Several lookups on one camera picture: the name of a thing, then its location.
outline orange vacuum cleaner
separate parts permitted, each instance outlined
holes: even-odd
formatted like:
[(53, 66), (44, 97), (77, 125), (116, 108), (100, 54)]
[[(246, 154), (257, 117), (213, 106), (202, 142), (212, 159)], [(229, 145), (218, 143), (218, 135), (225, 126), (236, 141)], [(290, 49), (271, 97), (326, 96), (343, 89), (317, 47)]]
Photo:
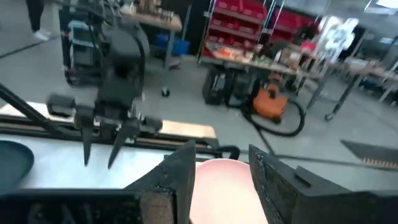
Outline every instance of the orange vacuum cleaner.
[[(249, 101), (242, 107), (243, 116), (253, 124), (256, 129), (284, 137), (293, 137), (298, 135), (304, 127), (304, 110), (297, 102), (280, 94), (282, 77), (278, 74), (272, 74), (263, 85), (261, 82), (263, 81), (260, 79), (256, 80), (252, 94), (249, 97)], [(298, 128), (292, 132), (283, 133), (276, 131), (265, 126), (261, 126), (252, 119), (252, 115), (258, 114), (265, 119), (270, 119), (275, 124), (280, 124), (285, 107), (289, 103), (295, 105), (300, 113), (300, 124)]]

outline blue bin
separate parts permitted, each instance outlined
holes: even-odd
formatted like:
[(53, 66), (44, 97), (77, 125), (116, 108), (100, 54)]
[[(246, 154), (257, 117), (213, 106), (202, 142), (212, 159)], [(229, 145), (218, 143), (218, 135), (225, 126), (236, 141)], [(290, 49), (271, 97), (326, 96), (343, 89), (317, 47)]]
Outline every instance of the blue bin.
[[(158, 34), (155, 39), (155, 46), (166, 50), (169, 42), (169, 35)], [(174, 38), (172, 55), (183, 55), (189, 52), (189, 41)]]

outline pink bowl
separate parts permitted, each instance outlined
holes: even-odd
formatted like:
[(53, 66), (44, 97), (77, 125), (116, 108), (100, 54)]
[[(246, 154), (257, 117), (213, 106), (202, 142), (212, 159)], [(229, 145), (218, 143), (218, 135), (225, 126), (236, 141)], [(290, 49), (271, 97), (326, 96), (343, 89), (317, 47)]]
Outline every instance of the pink bowl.
[(249, 165), (212, 159), (197, 166), (190, 218), (193, 224), (267, 224)]

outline white mannequin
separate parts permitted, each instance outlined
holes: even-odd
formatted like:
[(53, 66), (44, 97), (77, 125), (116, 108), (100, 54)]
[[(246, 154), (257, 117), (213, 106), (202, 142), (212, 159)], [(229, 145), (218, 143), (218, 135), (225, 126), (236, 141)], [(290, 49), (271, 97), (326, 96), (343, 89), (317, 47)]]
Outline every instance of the white mannequin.
[(358, 19), (349, 18), (344, 24), (331, 29), (327, 34), (325, 58), (335, 63), (343, 50), (348, 49), (354, 41), (354, 28), (359, 24)]

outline concrete floor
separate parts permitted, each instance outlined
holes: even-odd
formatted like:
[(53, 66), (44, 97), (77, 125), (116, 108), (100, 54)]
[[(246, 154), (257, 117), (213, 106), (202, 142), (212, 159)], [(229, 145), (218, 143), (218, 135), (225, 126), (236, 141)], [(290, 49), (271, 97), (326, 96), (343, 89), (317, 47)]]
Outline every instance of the concrete floor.
[[(0, 55), (34, 42), (24, 1), (0, 0)], [(44, 27), (59, 32), (55, 7), (47, 7)], [(212, 125), (222, 144), (233, 144), (247, 151), (249, 144), (267, 150), (254, 128), (237, 110), (208, 106), (201, 96), (206, 68), (185, 60), (180, 70), (164, 71), (160, 62), (149, 62), (146, 71), (145, 100), (137, 102), (144, 114), (181, 122)], [(62, 72), (59, 39), (0, 60), (0, 81), (27, 101), (44, 102), (51, 92), (75, 95), (81, 102), (92, 103), (95, 88), (71, 88)], [(162, 86), (171, 90), (169, 98), (160, 95)], [(332, 81), (327, 92), (338, 97), (344, 84)], [(310, 93), (298, 97), (306, 105)], [(341, 139), (367, 144), (396, 147), (398, 145), (397, 109), (380, 104), (377, 99), (355, 91), (335, 119), (326, 123), (325, 114), (333, 105), (317, 103), (308, 113), (303, 131), (295, 138), (265, 134), (277, 154), (359, 162), (341, 143)], [(302, 166), (351, 190), (398, 189), (398, 172), (325, 165), (313, 162), (287, 161), (292, 167)]]

